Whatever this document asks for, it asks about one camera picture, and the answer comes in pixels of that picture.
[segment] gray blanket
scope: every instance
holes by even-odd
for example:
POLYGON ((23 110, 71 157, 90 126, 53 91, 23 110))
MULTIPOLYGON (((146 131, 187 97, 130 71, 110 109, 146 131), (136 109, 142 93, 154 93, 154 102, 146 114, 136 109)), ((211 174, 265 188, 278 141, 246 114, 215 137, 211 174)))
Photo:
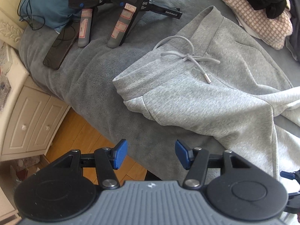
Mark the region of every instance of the gray blanket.
MULTIPOLYGON (((136 60, 153 49, 165 37, 175 35, 197 14, 210 5, 237 23, 234 14, 221 0, 155 0, 179 7, 180 20, 147 12, 116 49, 106 46, 121 10, 112 6, 100 7, 93 27, 91 43, 84 49, 75 43, 58 71, 43 66, 43 59, 57 34, 43 27, 38 31, 27 28, 19 49, 20 57, 34 81, 82 115, 93 127, 113 143, 125 138, 129 141, 129 155, 162 179, 182 180, 186 171, 174 151, 176 139, 191 147, 207 148, 212 153, 224 149, 210 136, 201 136, 174 126, 161 126, 140 113, 127 110, 117 94, 112 80, 136 60)), ((276 51, 259 41, 285 72, 294 86, 300 86, 300 64, 287 50, 276 51)), ((284 117, 276 124, 300 137, 300 129, 284 117)))

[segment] paper label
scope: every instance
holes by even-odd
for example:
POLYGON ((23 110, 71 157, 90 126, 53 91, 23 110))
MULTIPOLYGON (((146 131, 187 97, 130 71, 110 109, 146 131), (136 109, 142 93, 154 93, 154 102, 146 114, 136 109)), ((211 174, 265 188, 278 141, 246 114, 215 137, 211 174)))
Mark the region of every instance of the paper label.
POLYGON ((86 36, 86 27, 88 25, 88 19, 82 20, 79 28, 79 38, 84 38, 86 36))
POLYGON ((126 9, 123 9, 123 11, 121 13, 121 17, 124 18, 124 19, 128 19, 128 20, 131 20, 132 15, 133 15, 133 12, 128 11, 126 9))
POLYGON ((82 17, 92 17, 92 12, 93 10, 91 8, 87 8, 87 9, 82 9, 81 11, 81 16, 82 17))
POLYGON ((131 11, 131 12, 134 13, 137 8, 135 6, 129 4, 129 3, 126 3, 125 9, 127 9, 127 10, 129 10, 129 11, 131 11))
POLYGON ((112 38, 116 39, 120 31, 114 29, 112 32, 112 38))
POLYGON ((116 25, 115 25, 115 29, 121 32, 125 32, 127 29, 127 24, 122 23, 121 21, 117 21, 116 25))

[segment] metal screw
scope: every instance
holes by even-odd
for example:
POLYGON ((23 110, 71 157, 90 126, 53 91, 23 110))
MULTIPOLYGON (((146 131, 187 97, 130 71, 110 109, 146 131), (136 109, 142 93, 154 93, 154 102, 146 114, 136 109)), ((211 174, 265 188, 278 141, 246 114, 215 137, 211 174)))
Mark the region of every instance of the metal screw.
POLYGON ((104 187, 115 187, 117 185, 117 181, 114 179, 106 179, 102 182, 104 187))
POLYGON ((195 179, 188 179, 185 181, 185 185, 188 187, 198 187, 200 185, 200 182, 195 179))

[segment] gray handle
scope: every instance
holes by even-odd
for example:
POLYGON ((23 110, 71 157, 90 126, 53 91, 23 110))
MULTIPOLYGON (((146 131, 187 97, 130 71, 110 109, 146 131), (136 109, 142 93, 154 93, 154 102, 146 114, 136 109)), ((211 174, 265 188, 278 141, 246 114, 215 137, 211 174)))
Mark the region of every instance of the gray handle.
POLYGON ((78 47, 85 47, 90 42, 92 14, 92 9, 82 9, 78 37, 78 47))
POLYGON ((107 43, 107 46, 110 48, 116 48, 120 45, 125 32, 127 31, 128 25, 130 24, 133 16, 133 12, 123 9, 119 20, 117 21, 115 28, 112 32, 112 35, 107 43))

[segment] drawer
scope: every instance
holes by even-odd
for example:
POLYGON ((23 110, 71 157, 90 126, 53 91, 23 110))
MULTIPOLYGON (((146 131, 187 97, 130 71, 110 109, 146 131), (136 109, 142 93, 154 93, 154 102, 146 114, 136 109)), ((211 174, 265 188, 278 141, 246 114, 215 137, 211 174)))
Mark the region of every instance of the drawer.
POLYGON ((48 101, 43 113, 33 131, 27 151, 38 151, 47 148, 49 141, 54 133, 56 126, 62 118, 68 105, 55 98, 51 97, 48 101))
POLYGON ((32 133, 50 95, 23 87, 5 134, 2 154, 26 152, 32 133))
POLYGON ((42 91, 42 89, 40 87, 38 87, 34 81, 32 80, 32 78, 30 76, 27 77, 25 83, 24 83, 25 86, 29 87, 29 88, 32 88, 32 89, 35 89, 35 90, 38 90, 38 91, 42 91))

